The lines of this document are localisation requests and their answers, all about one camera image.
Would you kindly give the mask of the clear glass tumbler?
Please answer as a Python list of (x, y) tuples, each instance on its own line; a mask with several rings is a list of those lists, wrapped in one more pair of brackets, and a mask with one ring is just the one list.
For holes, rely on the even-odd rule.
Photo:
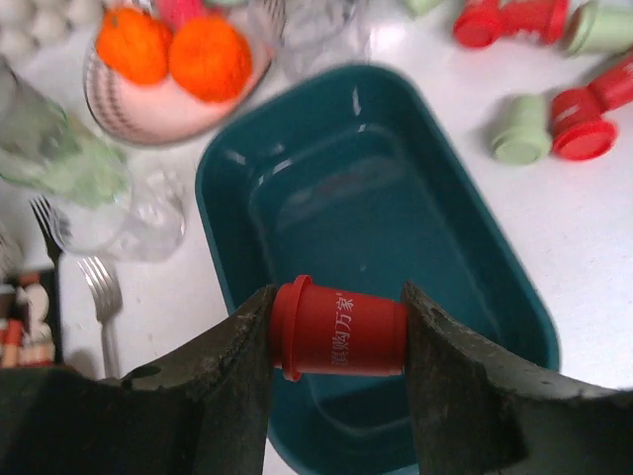
[(77, 196), (53, 200), (53, 236), (75, 254), (164, 260), (185, 235), (182, 197), (183, 185), (172, 171), (113, 167), (82, 183)]

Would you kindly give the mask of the green glass cup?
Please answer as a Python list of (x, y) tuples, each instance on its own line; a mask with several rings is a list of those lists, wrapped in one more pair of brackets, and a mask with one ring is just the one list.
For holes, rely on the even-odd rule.
[(1, 66), (1, 177), (41, 193), (45, 223), (74, 253), (121, 256), (134, 186), (118, 150)]

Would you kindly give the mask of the egg tray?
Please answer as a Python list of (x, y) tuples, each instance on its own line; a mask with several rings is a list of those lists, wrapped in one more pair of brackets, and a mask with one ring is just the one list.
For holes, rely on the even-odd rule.
[(106, 1), (1, 2), (1, 56), (22, 59), (101, 19)]

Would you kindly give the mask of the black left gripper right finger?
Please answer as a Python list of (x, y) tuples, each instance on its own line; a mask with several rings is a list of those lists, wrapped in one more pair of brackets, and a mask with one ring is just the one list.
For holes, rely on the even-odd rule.
[(412, 283), (406, 380), (421, 474), (629, 474), (632, 392), (540, 367)]

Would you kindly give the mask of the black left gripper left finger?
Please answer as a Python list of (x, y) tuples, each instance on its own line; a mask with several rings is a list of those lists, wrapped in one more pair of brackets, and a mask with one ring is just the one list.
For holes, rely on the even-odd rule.
[(273, 287), (122, 379), (1, 373), (5, 474), (259, 474), (270, 413)]

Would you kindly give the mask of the silver fork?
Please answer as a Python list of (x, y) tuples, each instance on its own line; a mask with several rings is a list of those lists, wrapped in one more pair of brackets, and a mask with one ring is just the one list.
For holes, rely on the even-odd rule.
[(84, 257), (78, 266), (93, 297), (95, 317), (101, 327), (105, 377), (118, 375), (116, 351), (111, 345), (110, 326), (123, 306), (123, 296), (115, 268), (98, 256)]
[(46, 322), (49, 324), (52, 333), (52, 341), (55, 346), (55, 363), (63, 363), (63, 338), (62, 324), (59, 306), (59, 272), (58, 264), (62, 255), (62, 250), (52, 237), (49, 219), (51, 217), (50, 203), (44, 196), (37, 196), (30, 200), (30, 206), (38, 222), (40, 230), (45, 240), (47, 256), (52, 262), (52, 270), (42, 274), (44, 286), (49, 291), (49, 311)]

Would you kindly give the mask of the teal plastic storage basket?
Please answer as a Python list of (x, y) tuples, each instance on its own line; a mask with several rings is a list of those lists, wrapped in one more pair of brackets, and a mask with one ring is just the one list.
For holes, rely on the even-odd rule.
[(551, 370), (558, 336), (412, 85), (352, 64), (237, 119), (203, 154), (196, 198), (226, 307), (302, 274), (453, 319)]

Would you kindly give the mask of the pink bowl with oranges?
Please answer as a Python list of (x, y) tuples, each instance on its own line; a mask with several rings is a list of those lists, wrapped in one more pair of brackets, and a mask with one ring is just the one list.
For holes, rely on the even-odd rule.
[(217, 126), (251, 95), (270, 67), (273, 53), (261, 41), (253, 21), (278, 34), (284, 8), (283, 1), (256, 1), (229, 10), (228, 21), (248, 40), (252, 73), (240, 95), (222, 103), (199, 101), (171, 77), (152, 87), (132, 84), (106, 66), (90, 46), (83, 88), (94, 121), (118, 141), (147, 146), (185, 142)]

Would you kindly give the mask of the red coffee capsule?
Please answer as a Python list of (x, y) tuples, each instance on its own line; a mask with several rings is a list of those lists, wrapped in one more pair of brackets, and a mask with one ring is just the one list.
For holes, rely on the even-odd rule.
[(293, 382), (303, 374), (400, 375), (407, 309), (393, 300), (318, 286), (300, 275), (277, 291), (269, 348), (272, 365)]
[(619, 109), (633, 101), (633, 57), (628, 51), (615, 65), (587, 86), (602, 112)]
[(602, 118), (599, 103), (585, 88), (572, 88), (551, 101), (550, 129), (553, 151), (572, 161), (607, 153), (617, 138), (614, 124)]

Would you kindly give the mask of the green coffee capsule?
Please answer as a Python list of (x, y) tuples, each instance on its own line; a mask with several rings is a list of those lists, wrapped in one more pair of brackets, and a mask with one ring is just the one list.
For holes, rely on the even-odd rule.
[(545, 157), (552, 148), (548, 131), (548, 102), (541, 94), (520, 94), (505, 104), (491, 140), (494, 158), (526, 165)]

